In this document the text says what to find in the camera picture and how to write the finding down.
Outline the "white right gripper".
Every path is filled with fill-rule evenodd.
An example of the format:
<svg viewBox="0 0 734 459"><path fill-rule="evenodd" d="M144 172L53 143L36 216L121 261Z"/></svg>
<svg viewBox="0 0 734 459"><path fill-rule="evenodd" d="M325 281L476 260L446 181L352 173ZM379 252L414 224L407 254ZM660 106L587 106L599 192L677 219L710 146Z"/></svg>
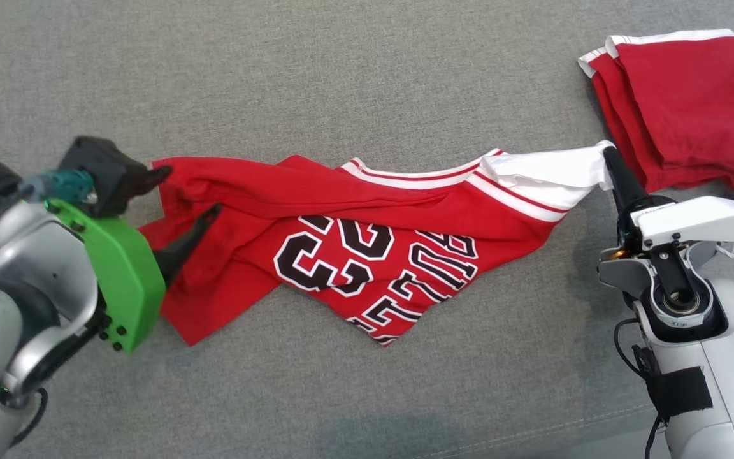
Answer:
<svg viewBox="0 0 734 459"><path fill-rule="evenodd" d="M617 211L649 195L620 151L606 147L603 158ZM675 243L715 243L734 254L734 200L702 196L658 205L652 199L649 196L619 218L618 241L626 252L636 255Z"/></svg>

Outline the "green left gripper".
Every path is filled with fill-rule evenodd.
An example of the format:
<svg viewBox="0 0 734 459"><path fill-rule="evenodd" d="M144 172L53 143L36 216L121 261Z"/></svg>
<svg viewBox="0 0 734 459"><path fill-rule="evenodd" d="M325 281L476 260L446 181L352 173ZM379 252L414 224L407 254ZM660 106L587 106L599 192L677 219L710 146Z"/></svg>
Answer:
<svg viewBox="0 0 734 459"><path fill-rule="evenodd" d="M163 184L172 166L133 172L127 197L143 196ZM193 225L166 247L152 250L145 236L123 217L94 218L63 200L45 206L83 241L111 323L106 333L115 349L137 350L154 331L166 289L195 252L222 211L220 203L202 212Z"/></svg>

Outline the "red shorts white trim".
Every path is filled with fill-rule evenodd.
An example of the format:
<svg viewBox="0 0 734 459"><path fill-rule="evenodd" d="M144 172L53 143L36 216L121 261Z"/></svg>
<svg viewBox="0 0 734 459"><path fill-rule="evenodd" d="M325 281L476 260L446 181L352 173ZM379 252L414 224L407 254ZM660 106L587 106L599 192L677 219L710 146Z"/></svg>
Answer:
<svg viewBox="0 0 734 459"><path fill-rule="evenodd" d="M734 191L734 32L611 35L579 57L624 162L649 192Z"/></svg>

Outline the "red Bulls basketball jersey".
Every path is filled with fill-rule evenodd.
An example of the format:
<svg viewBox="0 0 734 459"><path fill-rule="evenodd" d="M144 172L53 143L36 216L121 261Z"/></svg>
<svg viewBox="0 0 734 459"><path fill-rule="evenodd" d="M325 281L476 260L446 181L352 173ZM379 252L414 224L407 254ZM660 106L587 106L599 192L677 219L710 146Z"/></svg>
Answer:
<svg viewBox="0 0 734 459"><path fill-rule="evenodd" d="M285 284L389 346L480 274L538 250L589 192L608 191L611 146L492 149L425 173L300 155L160 160L173 173L159 188L163 217L141 229L152 247L221 206L161 314L193 346Z"/></svg>

